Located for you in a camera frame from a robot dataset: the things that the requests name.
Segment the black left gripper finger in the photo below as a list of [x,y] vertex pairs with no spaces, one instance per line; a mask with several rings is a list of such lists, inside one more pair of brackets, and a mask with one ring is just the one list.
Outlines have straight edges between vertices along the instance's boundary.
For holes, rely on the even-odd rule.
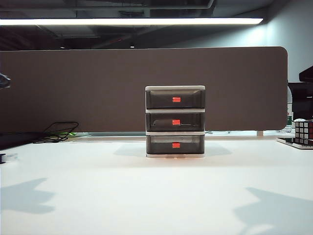
[[0,73],[0,88],[9,88],[11,86],[11,79]]

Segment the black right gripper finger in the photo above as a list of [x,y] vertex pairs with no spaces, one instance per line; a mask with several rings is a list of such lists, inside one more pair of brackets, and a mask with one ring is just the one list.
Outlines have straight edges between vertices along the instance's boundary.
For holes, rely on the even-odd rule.
[[299,73],[300,82],[313,82],[313,66]]

